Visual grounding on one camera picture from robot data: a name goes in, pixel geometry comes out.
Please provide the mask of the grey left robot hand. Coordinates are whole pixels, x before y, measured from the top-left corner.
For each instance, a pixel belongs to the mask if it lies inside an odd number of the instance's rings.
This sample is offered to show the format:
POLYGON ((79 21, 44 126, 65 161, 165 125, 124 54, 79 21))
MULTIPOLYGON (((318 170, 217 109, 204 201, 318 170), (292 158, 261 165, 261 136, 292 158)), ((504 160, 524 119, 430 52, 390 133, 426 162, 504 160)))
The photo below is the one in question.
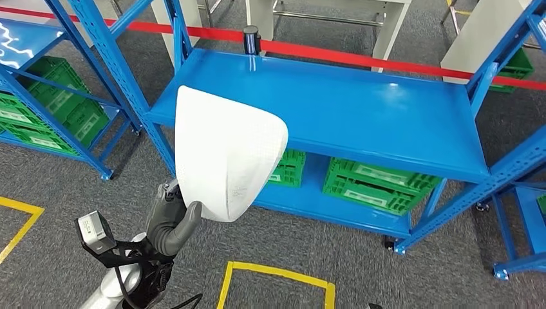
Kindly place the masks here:
POLYGON ((185 204, 178 180, 159 185, 147 217, 147 239, 164 256, 175 256, 202 219, 203 204, 185 204))

